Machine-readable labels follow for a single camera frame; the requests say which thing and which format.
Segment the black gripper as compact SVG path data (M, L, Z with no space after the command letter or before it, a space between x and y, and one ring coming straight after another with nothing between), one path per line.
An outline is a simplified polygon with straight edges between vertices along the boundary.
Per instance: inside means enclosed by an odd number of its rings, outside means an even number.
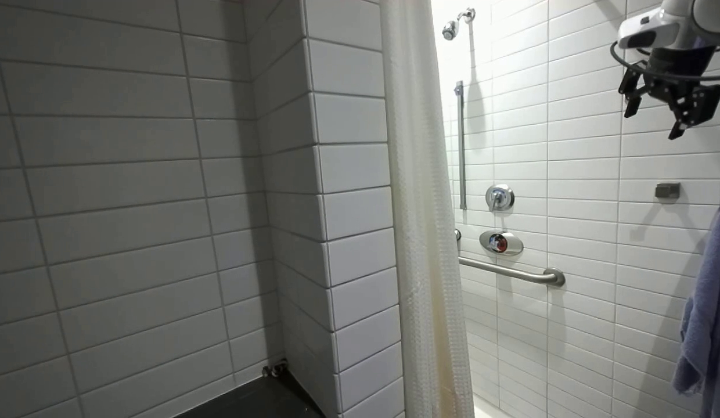
M720 85L703 86L698 76L706 72L714 49L655 49L643 74L648 96L663 102L676 116L668 138L678 139L688 129L708 122L720 102ZM643 89L641 71L629 66L617 85L624 97L624 116L634 116L641 107Z

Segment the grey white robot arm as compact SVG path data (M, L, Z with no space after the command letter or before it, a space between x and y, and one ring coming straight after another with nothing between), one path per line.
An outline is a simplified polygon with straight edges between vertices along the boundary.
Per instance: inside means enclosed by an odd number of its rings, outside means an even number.
M706 74L720 53L720 0L661 0L655 9L629 17L617 28L610 57L624 67L617 94L624 116L641 97L668 107L671 139L712 119L720 102L720 74Z

